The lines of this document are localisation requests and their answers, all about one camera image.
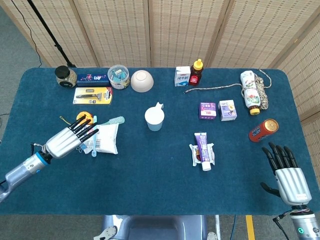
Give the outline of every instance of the toothpaste box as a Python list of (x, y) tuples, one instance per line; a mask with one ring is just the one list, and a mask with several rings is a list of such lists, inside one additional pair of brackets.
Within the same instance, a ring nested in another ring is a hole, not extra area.
[(217, 116), (216, 104), (214, 102), (200, 102), (199, 119), (215, 119)]
[(110, 87), (107, 74), (79, 74), (76, 79), (78, 87)]
[(230, 121), (237, 118), (236, 107), (233, 100), (219, 101), (218, 109), (221, 121)]
[(190, 73), (189, 66), (177, 66), (175, 68), (174, 86), (187, 86), (189, 83)]

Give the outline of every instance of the yellow cap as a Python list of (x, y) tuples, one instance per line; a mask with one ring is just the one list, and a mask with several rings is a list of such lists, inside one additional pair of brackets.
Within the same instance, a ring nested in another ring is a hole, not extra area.
[(260, 113), (260, 109), (259, 108), (250, 109), (250, 114), (251, 115), (258, 115), (259, 113)]
[(204, 63), (201, 61), (200, 58), (197, 61), (195, 61), (193, 64), (193, 68), (195, 70), (201, 70), (203, 67), (204, 67)]

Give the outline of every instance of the table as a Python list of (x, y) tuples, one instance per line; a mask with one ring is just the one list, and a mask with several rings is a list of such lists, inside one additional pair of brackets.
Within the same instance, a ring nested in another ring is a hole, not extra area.
[[(125, 123), (118, 129), (118, 155), (98, 153), (92, 158), (73, 151), (53, 159), (0, 204), (0, 214), (279, 214), (288, 206), (260, 186), (266, 182), (277, 187), (261, 150), (269, 141), (292, 149), (313, 196), (309, 207), (319, 211), (319, 187), (285, 73), (265, 70), (273, 80), (266, 90), (269, 109), (251, 116), (239, 86), (184, 94), (191, 86), (174, 87), (174, 68), (129, 68), (130, 75), (138, 69), (151, 73), (153, 88), (146, 93), (137, 93), (130, 86), (114, 89), (110, 105), (73, 105), (75, 89), (60, 87), (54, 68), (32, 68), (24, 73), (0, 145), (2, 177), (29, 157), (31, 142), (44, 144), (66, 127), (59, 116), (72, 122), (79, 112), (88, 111), (97, 115), (98, 123), (118, 116)], [(77, 74), (107, 70), (75, 68)], [(199, 87), (239, 83), (245, 70), (207, 68)], [(264, 75), (254, 72), (269, 84)], [(200, 102), (220, 100), (234, 100), (236, 120), (199, 119)], [(157, 102), (164, 104), (165, 119), (162, 129), (152, 132), (144, 113)], [(279, 131), (259, 143), (251, 142), (249, 131), (268, 118), (278, 121)], [(189, 144), (196, 143), (196, 132), (207, 132), (208, 142), (214, 143), (211, 171), (192, 166)]]

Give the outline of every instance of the robotic hand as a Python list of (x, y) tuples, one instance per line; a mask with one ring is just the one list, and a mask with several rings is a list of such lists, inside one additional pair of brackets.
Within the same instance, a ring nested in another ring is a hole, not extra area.
[(279, 223), (279, 220), (290, 214), (296, 233), (301, 240), (320, 240), (320, 228), (315, 214), (307, 207), (312, 197), (301, 168), (298, 167), (296, 159), (288, 147), (275, 146), (269, 142), (273, 155), (263, 147), (273, 174), (278, 184), (278, 189), (269, 187), (264, 182), (261, 186), (268, 193), (281, 198), (285, 204), (291, 206), (291, 210), (275, 217), (273, 221), (282, 230), (286, 239), (288, 236)]
[(14, 189), (24, 183), (34, 174), (40, 172), (45, 166), (51, 163), (51, 159), (60, 159), (74, 150), (77, 146), (96, 134), (99, 130), (88, 133), (97, 123), (84, 127), (90, 122), (90, 119), (82, 124), (82, 120), (86, 115), (79, 118), (76, 122), (58, 132), (55, 136), (50, 138), (45, 145), (42, 146), (41, 151), (36, 152), (24, 162), (12, 169), (5, 175), (5, 180), (0, 182), (0, 203), (3, 202)]

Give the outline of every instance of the white bottle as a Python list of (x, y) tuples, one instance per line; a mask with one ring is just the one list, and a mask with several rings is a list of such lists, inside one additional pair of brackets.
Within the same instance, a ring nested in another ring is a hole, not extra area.
[(249, 108), (251, 115), (258, 115), (260, 113), (260, 96), (255, 82), (255, 74), (253, 71), (244, 71), (240, 75), (242, 86), (244, 88), (244, 101), (247, 108)]

